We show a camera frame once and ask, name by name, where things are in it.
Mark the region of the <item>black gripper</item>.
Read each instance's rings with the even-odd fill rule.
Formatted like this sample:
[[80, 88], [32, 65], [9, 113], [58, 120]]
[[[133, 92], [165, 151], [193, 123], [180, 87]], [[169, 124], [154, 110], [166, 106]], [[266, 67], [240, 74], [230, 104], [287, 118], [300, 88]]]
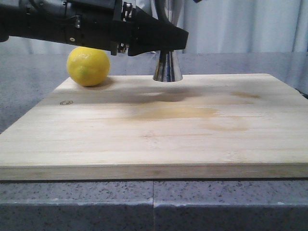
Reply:
[[[136, 56], [150, 51], [173, 51], [186, 48], [189, 33], [173, 25], [166, 11], [158, 7], [158, 19], [127, 0], [64, 0], [65, 42], [70, 45], [125, 53]], [[133, 18], [134, 29], [122, 28]]]

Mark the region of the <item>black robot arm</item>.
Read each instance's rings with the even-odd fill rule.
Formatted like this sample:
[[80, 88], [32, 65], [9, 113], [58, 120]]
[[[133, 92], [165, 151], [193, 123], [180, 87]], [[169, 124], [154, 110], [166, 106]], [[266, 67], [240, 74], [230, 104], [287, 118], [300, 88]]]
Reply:
[[3, 0], [0, 39], [10, 36], [136, 56], [182, 50], [188, 32], [121, 0]]

